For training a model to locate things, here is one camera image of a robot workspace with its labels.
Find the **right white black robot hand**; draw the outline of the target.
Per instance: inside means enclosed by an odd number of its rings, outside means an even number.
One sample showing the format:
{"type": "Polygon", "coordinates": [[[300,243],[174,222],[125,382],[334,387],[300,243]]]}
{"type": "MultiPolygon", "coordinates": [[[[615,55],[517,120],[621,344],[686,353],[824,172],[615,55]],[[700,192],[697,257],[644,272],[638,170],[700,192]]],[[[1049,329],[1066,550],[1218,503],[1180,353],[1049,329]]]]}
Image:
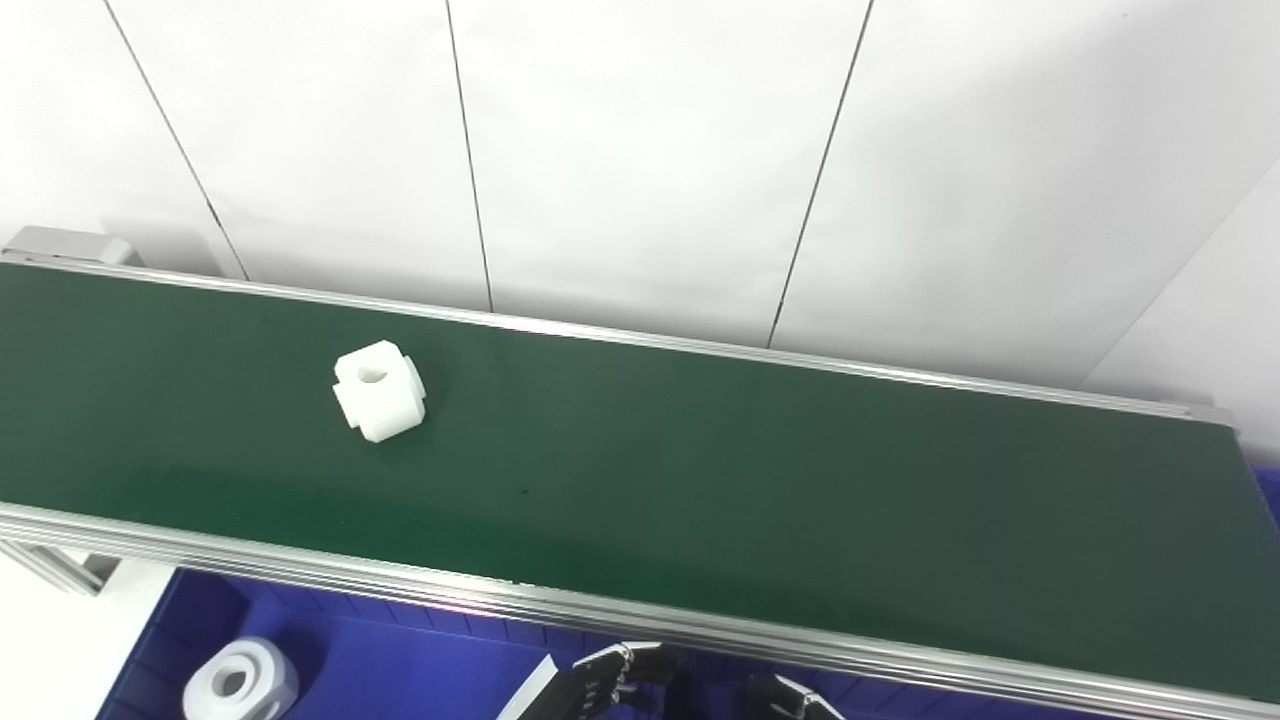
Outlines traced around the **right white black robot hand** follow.
{"type": "Polygon", "coordinates": [[[744,719],[845,719],[817,691],[778,674],[746,679],[740,707],[744,719]]]}

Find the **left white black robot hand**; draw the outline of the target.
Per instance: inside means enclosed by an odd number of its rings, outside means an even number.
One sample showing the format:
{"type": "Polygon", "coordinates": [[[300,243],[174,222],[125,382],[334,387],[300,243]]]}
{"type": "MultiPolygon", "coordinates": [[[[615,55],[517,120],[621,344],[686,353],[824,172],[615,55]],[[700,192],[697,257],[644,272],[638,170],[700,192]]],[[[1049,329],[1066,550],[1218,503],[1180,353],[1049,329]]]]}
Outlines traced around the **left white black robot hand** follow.
{"type": "Polygon", "coordinates": [[[548,655],[509,697],[499,719],[659,719],[684,655],[653,641],[609,644],[559,667],[548,655]]]}

